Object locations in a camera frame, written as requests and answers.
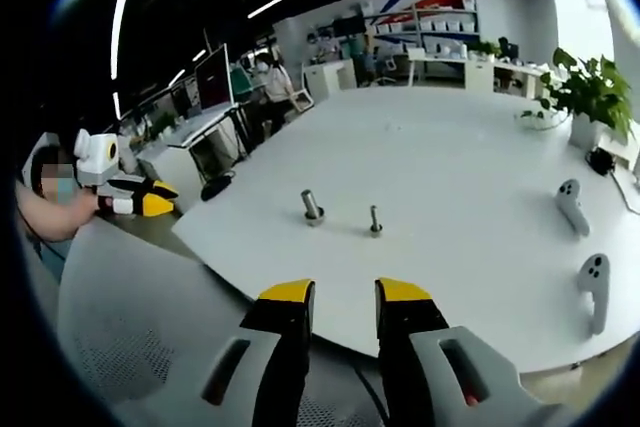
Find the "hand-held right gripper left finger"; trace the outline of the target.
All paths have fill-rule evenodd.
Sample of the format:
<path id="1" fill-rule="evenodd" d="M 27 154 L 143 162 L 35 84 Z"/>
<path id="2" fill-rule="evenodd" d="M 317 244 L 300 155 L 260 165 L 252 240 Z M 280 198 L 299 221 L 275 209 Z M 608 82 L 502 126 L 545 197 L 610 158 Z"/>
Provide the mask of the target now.
<path id="1" fill-rule="evenodd" d="M 309 371 L 315 282 L 262 292 L 216 354 L 175 368 L 167 426 L 294 426 Z"/>

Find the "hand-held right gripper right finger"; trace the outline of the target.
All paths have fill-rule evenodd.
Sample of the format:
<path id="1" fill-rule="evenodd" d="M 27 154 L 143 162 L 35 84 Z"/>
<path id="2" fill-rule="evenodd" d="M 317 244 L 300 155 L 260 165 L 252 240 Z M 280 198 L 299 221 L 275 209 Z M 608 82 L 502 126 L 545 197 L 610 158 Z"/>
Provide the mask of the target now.
<path id="1" fill-rule="evenodd" d="M 450 326 L 419 286 L 375 282 L 379 367 L 393 426 L 562 426 L 565 408 L 522 386 L 516 367 Z"/>

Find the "person's left hand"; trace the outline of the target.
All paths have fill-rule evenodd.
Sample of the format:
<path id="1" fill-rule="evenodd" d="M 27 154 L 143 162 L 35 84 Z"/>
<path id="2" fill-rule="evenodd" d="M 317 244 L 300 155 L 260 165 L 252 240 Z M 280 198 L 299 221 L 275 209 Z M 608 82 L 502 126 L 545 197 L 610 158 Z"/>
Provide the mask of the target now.
<path id="1" fill-rule="evenodd" d="M 80 226 L 89 222 L 98 210 L 99 197 L 90 190 L 82 190 L 74 199 L 74 219 Z"/>

